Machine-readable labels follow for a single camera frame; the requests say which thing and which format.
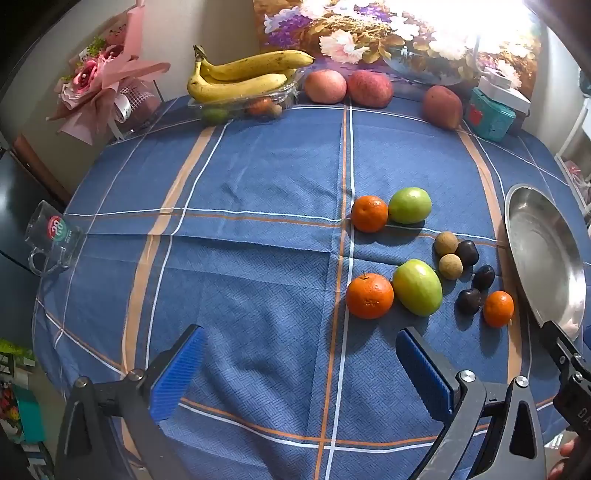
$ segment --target painting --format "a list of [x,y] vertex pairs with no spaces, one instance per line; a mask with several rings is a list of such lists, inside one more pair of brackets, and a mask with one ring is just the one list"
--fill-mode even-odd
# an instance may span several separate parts
[[254,7],[261,50],[304,50],[315,68],[371,69],[469,92],[477,61],[527,98],[533,92],[540,24],[520,0],[254,0]]

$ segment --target pink wrapping paper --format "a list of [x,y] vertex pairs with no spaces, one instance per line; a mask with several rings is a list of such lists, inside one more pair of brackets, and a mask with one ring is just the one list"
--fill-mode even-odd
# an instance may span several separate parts
[[[66,118],[66,122],[59,129],[90,145],[97,134],[105,132],[109,119],[113,116],[113,101],[124,79],[135,78],[145,82],[152,81],[159,75],[166,73],[170,63],[154,63],[139,60],[142,46],[142,23],[144,19],[144,0],[137,0],[135,7],[127,10],[115,18],[110,30],[103,34],[110,41],[125,39],[123,51],[115,58],[108,57],[114,48],[109,47],[106,55],[101,56],[95,66],[93,60],[85,62],[90,81],[87,86],[76,89],[74,80],[65,84],[60,81],[56,86],[60,103],[56,113],[48,120]],[[126,25],[122,18],[126,16]]]

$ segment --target glass mug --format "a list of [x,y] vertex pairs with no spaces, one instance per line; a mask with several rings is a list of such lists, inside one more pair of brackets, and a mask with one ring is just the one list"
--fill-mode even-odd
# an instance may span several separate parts
[[[29,220],[25,233],[25,242],[33,247],[29,255],[31,271],[43,277],[57,267],[68,268],[81,236],[82,231],[78,227],[69,225],[60,212],[42,200]],[[48,270],[39,270],[34,263],[37,254],[45,255],[55,265]]]

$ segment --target bolt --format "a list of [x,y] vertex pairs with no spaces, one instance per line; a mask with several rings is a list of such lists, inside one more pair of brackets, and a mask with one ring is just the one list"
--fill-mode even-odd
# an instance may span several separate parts
[[460,378],[467,383],[471,383],[474,382],[474,380],[476,379],[476,375],[474,374],[474,372],[470,372],[469,370],[462,370],[460,372]]
[[127,374],[127,378],[129,378],[133,382],[137,382],[142,380],[144,377],[144,371],[141,368],[136,368]]
[[520,375],[515,379],[515,383],[519,385],[521,388],[526,388],[530,384],[530,381],[527,380],[527,377]]
[[76,388],[82,388],[88,385],[89,382],[89,378],[88,377],[80,377],[78,379],[76,379],[76,381],[74,382],[74,386]]

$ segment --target plaid tablecloth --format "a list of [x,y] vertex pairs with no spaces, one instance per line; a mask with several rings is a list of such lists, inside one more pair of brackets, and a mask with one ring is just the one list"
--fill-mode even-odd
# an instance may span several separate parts
[[[67,209],[88,235],[75,265],[43,281],[34,322],[35,352],[64,396],[79,375],[113,381],[146,367],[198,323],[202,368],[161,423],[195,478],[405,479],[441,430],[394,350],[413,325],[482,380],[528,376],[545,439],[564,427],[551,405],[558,371],[527,310],[503,329],[454,310],[470,275],[443,282],[428,319],[396,301],[362,321],[344,302],[364,271],[391,277],[410,258],[435,267],[443,230],[473,240],[475,268],[493,265],[493,289],[514,292],[502,211],[517,183],[556,203],[591,262],[576,201],[542,143],[442,131],[404,99],[383,111],[298,105],[279,121],[218,127],[186,104],[169,102],[147,134],[108,146]],[[355,198],[388,201],[407,186],[433,200],[424,225],[352,229]]]

